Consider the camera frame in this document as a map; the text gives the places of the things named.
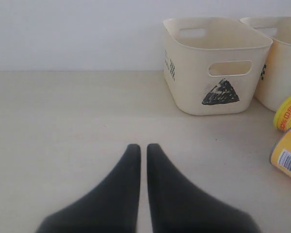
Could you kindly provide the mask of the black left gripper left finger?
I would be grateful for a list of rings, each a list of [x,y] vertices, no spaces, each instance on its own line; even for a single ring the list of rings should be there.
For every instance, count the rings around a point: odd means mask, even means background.
[[[89,193],[46,217],[38,233],[135,233],[141,149],[129,144],[111,172]]]

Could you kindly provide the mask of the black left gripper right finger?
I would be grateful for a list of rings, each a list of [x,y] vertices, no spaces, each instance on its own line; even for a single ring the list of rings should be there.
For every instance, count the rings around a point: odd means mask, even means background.
[[[159,144],[147,146],[147,189],[155,233],[259,233],[246,212],[204,192],[169,160]]]

